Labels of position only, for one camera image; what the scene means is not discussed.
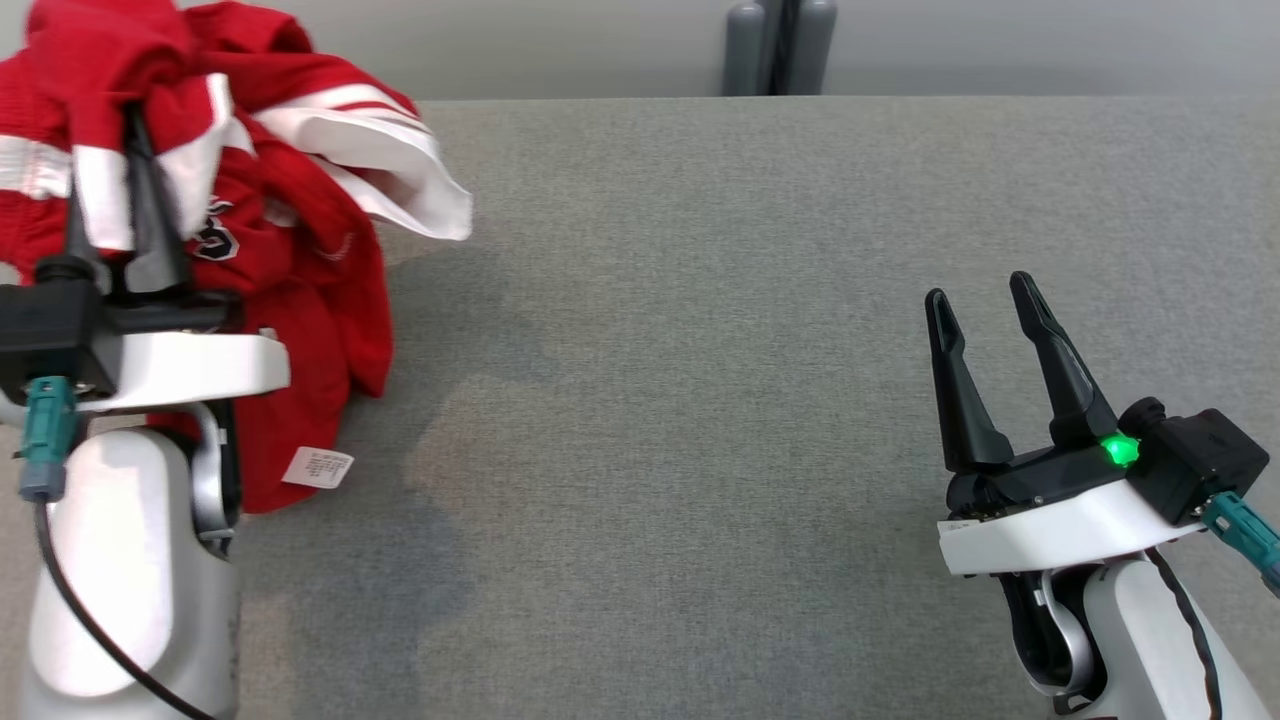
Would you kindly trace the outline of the grey partition post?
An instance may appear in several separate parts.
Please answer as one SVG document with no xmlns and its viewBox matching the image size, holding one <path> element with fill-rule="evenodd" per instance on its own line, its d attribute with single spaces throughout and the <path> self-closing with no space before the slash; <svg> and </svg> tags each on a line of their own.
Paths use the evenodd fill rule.
<svg viewBox="0 0 1280 720">
<path fill-rule="evenodd" d="M 724 20 L 721 95 L 751 97 L 765 92 L 765 36 L 768 10 L 758 0 L 731 6 Z"/>
<path fill-rule="evenodd" d="M 785 95 L 823 94 L 837 19 L 837 0 L 797 0 L 786 61 Z"/>
</svg>

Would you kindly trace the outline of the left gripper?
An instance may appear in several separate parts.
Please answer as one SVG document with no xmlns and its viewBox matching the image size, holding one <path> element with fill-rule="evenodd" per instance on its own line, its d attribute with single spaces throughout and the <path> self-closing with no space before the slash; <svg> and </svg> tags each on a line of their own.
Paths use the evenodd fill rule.
<svg viewBox="0 0 1280 720">
<path fill-rule="evenodd" d="M 143 108 L 124 110 L 125 187 L 134 249 L 120 270 L 128 297 L 180 297 L 193 291 L 186 237 L 178 225 L 172 183 L 157 159 Z M 67 191 L 64 254 L 101 265 L 90 242 L 78 190 Z M 291 383 L 285 346 L 246 329 L 244 305 L 230 291 L 200 291 L 183 299 L 106 310 L 123 338 L 116 391 L 84 392 L 86 413 L 175 407 L 268 395 Z"/>
</svg>

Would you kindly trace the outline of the red basketball jersey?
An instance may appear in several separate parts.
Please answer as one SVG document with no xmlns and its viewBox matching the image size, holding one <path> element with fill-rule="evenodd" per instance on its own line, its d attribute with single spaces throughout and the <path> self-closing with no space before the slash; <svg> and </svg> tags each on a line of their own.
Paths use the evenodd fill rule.
<svg viewBox="0 0 1280 720">
<path fill-rule="evenodd" d="M 237 400 L 244 509 L 314 495 L 294 461 L 334 450 L 347 404 L 379 397 L 394 352 L 375 222 L 461 241 L 474 201 L 399 91 L 312 45 L 275 9 L 125 0 L 173 41 L 214 105 L 212 150 L 183 179 L 179 227 L 200 288 L 244 302 L 247 331 L 285 346 L 291 383 Z"/>
</svg>

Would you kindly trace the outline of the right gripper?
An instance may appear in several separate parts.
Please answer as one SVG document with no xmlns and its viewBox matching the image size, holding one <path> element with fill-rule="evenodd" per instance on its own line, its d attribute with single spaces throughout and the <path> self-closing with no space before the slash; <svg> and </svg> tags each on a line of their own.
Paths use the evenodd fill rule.
<svg viewBox="0 0 1280 720">
<path fill-rule="evenodd" d="M 1126 480 L 1117 450 L 1137 446 L 1028 272 L 1010 292 L 1034 345 L 1056 447 L 1014 455 L 992 423 L 965 359 L 965 336 L 941 288 L 925 296 L 943 464 L 954 477 L 940 550 L 954 575 L 1070 568 L 1178 541 L 1199 530 L 1161 518 Z"/>
</svg>

